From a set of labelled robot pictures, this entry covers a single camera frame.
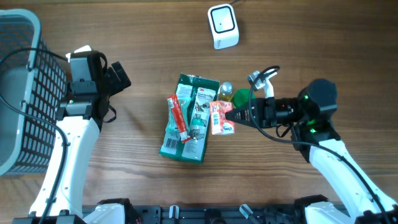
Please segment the red snack box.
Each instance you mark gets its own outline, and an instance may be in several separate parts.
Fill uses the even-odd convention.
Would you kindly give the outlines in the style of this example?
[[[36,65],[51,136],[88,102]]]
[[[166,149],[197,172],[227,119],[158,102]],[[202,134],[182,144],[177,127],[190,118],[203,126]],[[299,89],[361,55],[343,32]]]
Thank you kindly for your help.
[[[212,135],[234,134],[234,122],[226,119],[226,113],[232,109],[233,104],[228,101],[212,101],[210,103]]]

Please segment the teal toothbrush pack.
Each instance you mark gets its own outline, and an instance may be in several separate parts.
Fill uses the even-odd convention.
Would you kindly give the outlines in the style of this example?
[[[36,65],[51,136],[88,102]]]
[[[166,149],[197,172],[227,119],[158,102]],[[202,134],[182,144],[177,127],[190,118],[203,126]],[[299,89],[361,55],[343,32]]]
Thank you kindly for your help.
[[[181,107],[183,118],[187,127],[187,130],[189,130],[189,124],[188,124],[188,107],[191,102],[190,97],[178,97],[178,103]],[[166,131],[178,131],[177,124],[175,122],[175,118],[172,113],[172,109],[169,108],[169,120],[166,126]]]

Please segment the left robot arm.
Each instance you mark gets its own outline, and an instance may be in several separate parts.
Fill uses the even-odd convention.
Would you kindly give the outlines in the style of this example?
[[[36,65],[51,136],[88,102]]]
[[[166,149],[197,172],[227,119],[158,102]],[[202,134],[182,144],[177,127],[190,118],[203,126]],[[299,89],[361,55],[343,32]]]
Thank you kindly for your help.
[[[68,57],[72,79],[56,107],[57,130],[41,190],[29,214],[13,223],[83,223],[83,189],[93,147],[105,116],[115,109],[110,98],[131,86],[119,62],[104,53],[77,50]]]

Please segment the green lid jar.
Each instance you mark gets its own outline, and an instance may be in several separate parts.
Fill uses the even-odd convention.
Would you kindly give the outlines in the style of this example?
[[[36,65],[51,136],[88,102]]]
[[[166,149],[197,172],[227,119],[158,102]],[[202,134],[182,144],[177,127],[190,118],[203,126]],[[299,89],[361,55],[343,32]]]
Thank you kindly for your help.
[[[241,88],[236,91],[232,98],[232,103],[235,108],[239,108],[249,101],[250,89]]]

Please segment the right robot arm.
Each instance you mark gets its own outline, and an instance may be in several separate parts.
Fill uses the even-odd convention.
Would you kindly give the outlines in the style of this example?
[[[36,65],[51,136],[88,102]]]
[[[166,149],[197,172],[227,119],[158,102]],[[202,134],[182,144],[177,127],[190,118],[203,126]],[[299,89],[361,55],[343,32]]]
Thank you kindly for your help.
[[[336,85],[316,79],[295,98],[274,97],[270,83],[265,98],[250,98],[226,113],[226,119],[257,128],[290,126],[289,143],[326,178],[354,223],[397,223],[397,202],[372,182],[350,156],[331,117],[337,110]]]

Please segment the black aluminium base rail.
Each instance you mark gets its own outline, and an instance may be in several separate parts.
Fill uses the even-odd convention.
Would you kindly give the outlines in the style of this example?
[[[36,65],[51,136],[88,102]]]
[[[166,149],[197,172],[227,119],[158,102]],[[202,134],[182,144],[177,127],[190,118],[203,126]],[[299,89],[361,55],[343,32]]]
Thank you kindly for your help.
[[[136,223],[191,224],[191,223],[305,223],[293,205],[250,206],[252,214],[245,217],[238,206],[232,207],[161,207],[135,205]]]

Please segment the red toothpaste tube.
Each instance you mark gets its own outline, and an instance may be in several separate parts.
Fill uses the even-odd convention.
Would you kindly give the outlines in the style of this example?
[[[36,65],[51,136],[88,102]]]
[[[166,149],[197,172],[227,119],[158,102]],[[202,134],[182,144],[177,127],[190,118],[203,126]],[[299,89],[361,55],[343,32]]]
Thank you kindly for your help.
[[[178,131],[173,131],[173,132],[178,132],[180,140],[184,144],[187,141],[191,140],[191,137],[188,135],[189,130],[187,130],[182,110],[178,103],[178,96],[176,94],[169,96],[167,98],[167,103],[168,107],[172,109],[172,113],[178,127]]]

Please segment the grey plastic shopping basket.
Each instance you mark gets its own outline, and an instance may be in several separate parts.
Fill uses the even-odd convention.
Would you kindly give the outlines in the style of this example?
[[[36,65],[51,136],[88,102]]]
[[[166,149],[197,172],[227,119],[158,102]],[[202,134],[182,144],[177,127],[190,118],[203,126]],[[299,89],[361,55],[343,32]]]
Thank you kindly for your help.
[[[67,74],[42,37],[39,18],[26,9],[1,11],[1,175],[47,170],[56,131],[55,110]]]

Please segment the yellow oil bottle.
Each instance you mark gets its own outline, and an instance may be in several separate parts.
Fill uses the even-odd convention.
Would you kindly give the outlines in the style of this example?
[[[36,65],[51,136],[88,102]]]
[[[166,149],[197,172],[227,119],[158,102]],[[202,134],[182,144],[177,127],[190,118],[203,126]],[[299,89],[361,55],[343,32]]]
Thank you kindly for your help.
[[[230,82],[223,82],[218,89],[218,101],[231,101],[233,97],[233,85]]]

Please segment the white barcode scanner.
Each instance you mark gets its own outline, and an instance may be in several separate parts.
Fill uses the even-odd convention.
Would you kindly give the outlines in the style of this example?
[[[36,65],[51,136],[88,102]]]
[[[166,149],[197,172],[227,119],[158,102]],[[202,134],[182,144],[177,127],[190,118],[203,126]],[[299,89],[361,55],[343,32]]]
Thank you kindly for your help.
[[[216,50],[235,46],[239,42],[238,23],[231,4],[210,7],[208,24]]]

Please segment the green 3M package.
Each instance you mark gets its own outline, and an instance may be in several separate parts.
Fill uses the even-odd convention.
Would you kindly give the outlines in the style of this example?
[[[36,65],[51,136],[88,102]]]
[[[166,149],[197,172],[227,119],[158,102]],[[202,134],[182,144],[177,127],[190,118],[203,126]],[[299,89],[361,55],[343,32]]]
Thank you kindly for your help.
[[[188,107],[188,135],[191,140],[182,143],[178,132],[165,131],[159,154],[178,161],[201,164],[206,151],[210,127],[210,103],[216,100],[220,83],[194,75],[181,74],[175,94],[190,97]]]

